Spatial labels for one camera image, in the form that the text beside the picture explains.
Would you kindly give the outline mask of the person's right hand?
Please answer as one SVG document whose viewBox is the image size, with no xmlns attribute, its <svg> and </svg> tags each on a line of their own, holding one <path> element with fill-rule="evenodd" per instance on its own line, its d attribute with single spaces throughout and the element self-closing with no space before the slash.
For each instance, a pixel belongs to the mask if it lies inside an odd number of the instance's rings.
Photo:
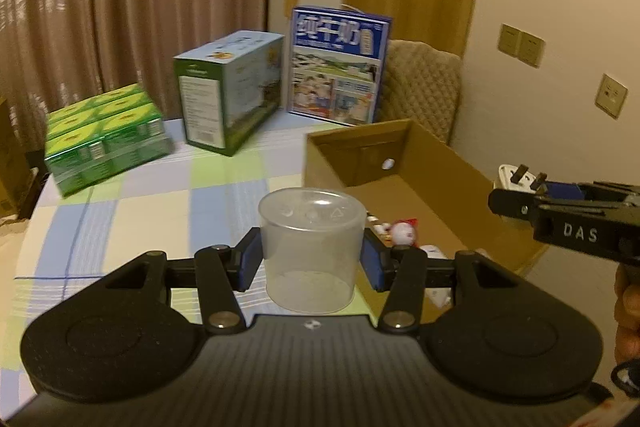
<svg viewBox="0 0 640 427">
<path fill-rule="evenodd" d="M 640 293 L 639 286 L 631 283 L 626 269 L 620 265 L 615 277 L 616 303 L 614 319 L 617 323 L 615 336 L 615 361 L 617 364 L 639 358 Z"/>
</svg>

